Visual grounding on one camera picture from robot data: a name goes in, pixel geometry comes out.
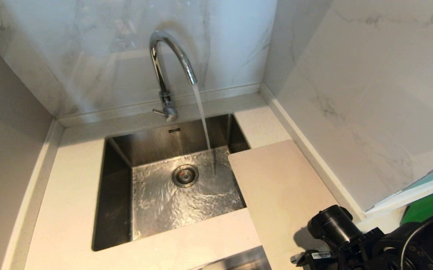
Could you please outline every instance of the water stream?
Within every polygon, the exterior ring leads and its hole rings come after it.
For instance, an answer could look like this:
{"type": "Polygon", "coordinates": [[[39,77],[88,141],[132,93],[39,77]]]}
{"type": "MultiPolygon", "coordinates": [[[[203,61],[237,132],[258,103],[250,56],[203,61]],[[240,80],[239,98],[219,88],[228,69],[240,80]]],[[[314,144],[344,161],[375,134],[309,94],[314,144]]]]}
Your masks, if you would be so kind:
{"type": "MultiPolygon", "coordinates": [[[[191,86],[193,88],[193,92],[196,97],[196,103],[198,103],[198,109],[200,111],[200,117],[201,122],[203,123],[203,130],[205,131],[205,138],[206,138],[206,146],[208,147],[208,150],[211,151],[210,147],[210,138],[208,137],[208,129],[206,128],[206,120],[205,120],[205,113],[203,112],[203,105],[201,104],[201,98],[200,98],[200,91],[198,90],[198,84],[193,84],[191,86]]],[[[213,158],[213,176],[215,176],[215,159],[213,158]]]]}

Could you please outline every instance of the chrome faucet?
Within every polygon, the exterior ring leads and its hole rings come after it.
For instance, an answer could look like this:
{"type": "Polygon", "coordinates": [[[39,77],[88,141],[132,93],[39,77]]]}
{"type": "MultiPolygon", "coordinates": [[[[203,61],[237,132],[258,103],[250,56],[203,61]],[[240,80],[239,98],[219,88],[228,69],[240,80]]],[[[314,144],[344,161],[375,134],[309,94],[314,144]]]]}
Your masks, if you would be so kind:
{"type": "Polygon", "coordinates": [[[175,38],[173,38],[173,36],[171,36],[165,31],[153,32],[152,36],[150,37],[150,54],[152,56],[153,66],[155,67],[156,78],[158,79],[158,83],[160,84],[160,100],[163,107],[162,111],[158,109],[153,109],[153,112],[167,116],[167,121],[171,122],[175,121],[178,118],[178,112],[173,105],[173,101],[170,96],[170,90],[165,84],[165,80],[163,78],[160,68],[160,63],[158,61],[158,49],[156,45],[159,41],[163,41],[165,44],[167,44],[177,55],[180,64],[182,64],[183,71],[185,72],[189,84],[196,84],[196,76],[193,72],[193,68],[191,68],[186,53],[182,50],[175,38]]]}

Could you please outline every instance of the cutting board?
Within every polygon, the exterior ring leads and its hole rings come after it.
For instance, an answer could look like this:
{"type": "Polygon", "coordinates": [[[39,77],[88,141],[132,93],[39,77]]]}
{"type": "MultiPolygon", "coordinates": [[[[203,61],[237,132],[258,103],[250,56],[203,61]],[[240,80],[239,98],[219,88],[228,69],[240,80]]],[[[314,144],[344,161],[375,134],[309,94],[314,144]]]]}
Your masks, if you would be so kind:
{"type": "Polygon", "coordinates": [[[322,245],[308,221],[337,201],[292,140],[229,160],[272,269],[295,270],[291,256],[322,245]]]}

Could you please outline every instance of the drain strainer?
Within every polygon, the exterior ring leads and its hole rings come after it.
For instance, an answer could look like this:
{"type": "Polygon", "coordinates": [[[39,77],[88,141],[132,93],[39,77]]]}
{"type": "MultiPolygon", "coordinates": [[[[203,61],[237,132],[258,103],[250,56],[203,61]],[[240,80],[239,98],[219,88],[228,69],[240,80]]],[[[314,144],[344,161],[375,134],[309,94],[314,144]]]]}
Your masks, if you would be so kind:
{"type": "Polygon", "coordinates": [[[198,180],[198,169],[195,166],[186,164],[173,171],[173,182],[179,187],[193,186],[196,180],[198,180]]]}

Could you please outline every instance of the sticker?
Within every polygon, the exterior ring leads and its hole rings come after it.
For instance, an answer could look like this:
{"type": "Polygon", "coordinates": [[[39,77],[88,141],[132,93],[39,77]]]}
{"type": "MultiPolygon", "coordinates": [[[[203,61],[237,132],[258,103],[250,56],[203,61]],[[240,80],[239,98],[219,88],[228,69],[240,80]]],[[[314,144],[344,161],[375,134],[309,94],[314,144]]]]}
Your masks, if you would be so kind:
{"type": "Polygon", "coordinates": [[[331,258],[332,255],[330,252],[317,252],[317,253],[312,253],[311,256],[313,257],[314,260],[317,259],[326,259],[326,258],[331,258]]]}

